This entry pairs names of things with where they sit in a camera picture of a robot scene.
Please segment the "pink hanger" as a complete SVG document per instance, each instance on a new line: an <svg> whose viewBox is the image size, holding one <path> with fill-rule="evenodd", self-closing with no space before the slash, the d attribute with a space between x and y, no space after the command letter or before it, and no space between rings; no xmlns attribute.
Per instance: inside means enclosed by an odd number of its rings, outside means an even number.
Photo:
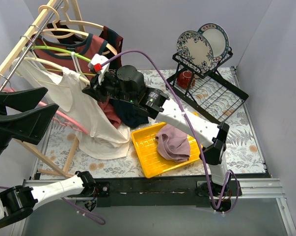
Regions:
<svg viewBox="0 0 296 236"><path fill-rule="evenodd" d="M15 92L14 89L12 88L4 88L3 89L4 92ZM38 103L38 106L43 107L43 106L47 106L48 104L44 103L43 101L40 101ZM84 133L84 134L89 134L89 131L84 128L81 124L79 124L77 121L75 121L74 119L70 118L69 116L67 116L66 114L64 114L63 112L57 110L54 117L52 118L52 121L58 123L61 126L69 126L71 129Z"/></svg>

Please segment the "pink tank top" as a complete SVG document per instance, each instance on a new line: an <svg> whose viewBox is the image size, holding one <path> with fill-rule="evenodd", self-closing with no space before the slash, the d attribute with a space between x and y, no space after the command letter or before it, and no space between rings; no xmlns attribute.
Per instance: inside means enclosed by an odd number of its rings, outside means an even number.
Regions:
<svg viewBox="0 0 296 236"><path fill-rule="evenodd" d="M190 158L190 144L188 136L178 128L166 124L156 134L155 140L158 153L168 161L176 163L186 162Z"/></svg>

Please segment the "white tank top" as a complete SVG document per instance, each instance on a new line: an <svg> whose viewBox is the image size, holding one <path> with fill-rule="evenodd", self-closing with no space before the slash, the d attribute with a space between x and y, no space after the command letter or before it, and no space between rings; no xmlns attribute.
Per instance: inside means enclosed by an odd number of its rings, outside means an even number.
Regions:
<svg viewBox="0 0 296 236"><path fill-rule="evenodd" d="M63 67L61 74L55 74L43 69L42 64L26 59L16 72L34 88L46 87L47 101L56 103L65 115L87 130L87 133L76 132L81 151L100 160L127 155L130 128L123 123L115 127L98 102L82 92L86 84L79 73Z"/></svg>

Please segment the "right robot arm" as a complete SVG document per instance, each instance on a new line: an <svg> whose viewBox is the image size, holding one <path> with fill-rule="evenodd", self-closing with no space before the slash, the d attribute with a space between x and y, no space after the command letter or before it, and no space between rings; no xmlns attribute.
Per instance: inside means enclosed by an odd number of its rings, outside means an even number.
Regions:
<svg viewBox="0 0 296 236"><path fill-rule="evenodd" d="M225 160L229 125L205 121L183 109L178 98L171 99L162 90L147 86L143 74L134 66L120 67L115 76L100 64L88 66L94 77L83 93L101 102L122 102L141 116L165 122L192 136L202 145L199 157L211 172L207 192L222 196L231 189L231 173Z"/></svg>

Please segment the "cream hanger front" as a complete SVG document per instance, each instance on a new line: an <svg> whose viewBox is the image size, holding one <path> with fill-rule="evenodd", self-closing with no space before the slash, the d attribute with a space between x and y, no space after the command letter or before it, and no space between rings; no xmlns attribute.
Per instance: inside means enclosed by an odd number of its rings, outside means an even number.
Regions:
<svg viewBox="0 0 296 236"><path fill-rule="evenodd" d="M50 62L50 61L44 60L44 59L25 57L24 60L31 60L31 61L39 62L41 64L49 65L49 66L54 67L56 70L59 70L59 71L63 71L63 68L64 68L64 67L62 67L62 66L60 66L60 65L58 65L58 64L56 64L54 62ZM86 79L80 73L77 73L77 74L79 74L79 78L80 78L81 81L83 81L87 85L90 85L90 81L88 79Z"/></svg>

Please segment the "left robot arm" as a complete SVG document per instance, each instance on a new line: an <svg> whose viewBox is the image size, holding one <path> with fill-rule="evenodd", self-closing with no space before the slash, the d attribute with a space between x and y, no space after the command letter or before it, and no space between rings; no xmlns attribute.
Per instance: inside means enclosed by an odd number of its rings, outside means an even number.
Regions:
<svg viewBox="0 0 296 236"><path fill-rule="evenodd" d="M48 92L40 87L16 92L0 92L0 155L12 139L37 145L43 138L59 106L39 107ZM91 196L95 180L85 171L48 185L10 187L0 192L0 229L21 221L40 206L70 195Z"/></svg>

